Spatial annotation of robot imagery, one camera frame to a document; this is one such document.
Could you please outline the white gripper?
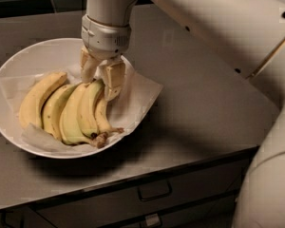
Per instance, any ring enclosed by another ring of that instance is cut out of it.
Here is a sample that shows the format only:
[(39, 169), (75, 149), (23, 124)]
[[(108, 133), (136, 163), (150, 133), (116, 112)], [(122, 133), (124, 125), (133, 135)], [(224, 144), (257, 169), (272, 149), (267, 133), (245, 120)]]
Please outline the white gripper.
[[(82, 18), (81, 79), (83, 83), (93, 80), (100, 60), (120, 57), (129, 47), (130, 26), (111, 27)], [(104, 82), (104, 98), (110, 102), (122, 91), (125, 63), (122, 59), (106, 60), (100, 65), (100, 77)]]

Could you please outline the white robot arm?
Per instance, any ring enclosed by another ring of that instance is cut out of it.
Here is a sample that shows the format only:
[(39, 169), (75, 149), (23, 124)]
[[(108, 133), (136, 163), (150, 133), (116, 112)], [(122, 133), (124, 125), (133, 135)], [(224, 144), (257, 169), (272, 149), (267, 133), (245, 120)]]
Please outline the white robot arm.
[[(116, 65), (129, 45), (137, 0), (86, 0), (81, 73), (89, 81), (102, 61)], [(285, 228), (285, 2), (151, 0), (218, 53), (281, 112), (241, 187), (232, 228)]]

